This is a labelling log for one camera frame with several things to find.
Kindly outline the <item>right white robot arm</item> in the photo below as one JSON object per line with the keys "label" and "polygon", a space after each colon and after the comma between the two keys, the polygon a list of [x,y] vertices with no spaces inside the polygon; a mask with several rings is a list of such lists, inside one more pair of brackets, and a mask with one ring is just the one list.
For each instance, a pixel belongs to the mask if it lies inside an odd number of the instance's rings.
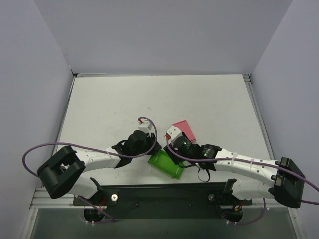
{"label": "right white robot arm", "polygon": [[219,146],[192,143],[184,135],[168,143],[166,149],[174,159],[188,161],[200,169],[251,178],[250,182],[236,179],[226,189],[237,200],[265,198],[289,208],[301,206],[305,176],[289,158],[279,161],[250,158]]}

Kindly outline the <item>green paper box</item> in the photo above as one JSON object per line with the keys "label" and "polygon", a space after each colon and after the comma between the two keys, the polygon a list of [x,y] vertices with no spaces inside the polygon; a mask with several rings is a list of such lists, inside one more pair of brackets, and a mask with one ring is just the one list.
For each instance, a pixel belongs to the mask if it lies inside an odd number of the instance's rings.
{"label": "green paper box", "polygon": [[148,164],[156,168],[161,173],[179,180],[183,174],[184,169],[176,165],[169,155],[160,150],[155,155],[151,156],[148,160]]}

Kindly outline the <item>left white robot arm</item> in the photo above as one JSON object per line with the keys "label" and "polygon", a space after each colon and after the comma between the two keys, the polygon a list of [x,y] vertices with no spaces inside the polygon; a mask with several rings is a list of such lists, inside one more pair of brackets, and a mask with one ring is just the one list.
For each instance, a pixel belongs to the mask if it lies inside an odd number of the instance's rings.
{"label": "left white robot arm", "polygon": [[154,156],[161,149],[154,133],[136,130],[128,139],[107,148],[106,153],[74,150],[71,146],[65,146],[40,166],[37,175],[52,199],[73,194],[96,205],[107,193],[95,178],[82,177],[82,173],[124,167],[138,155]]}

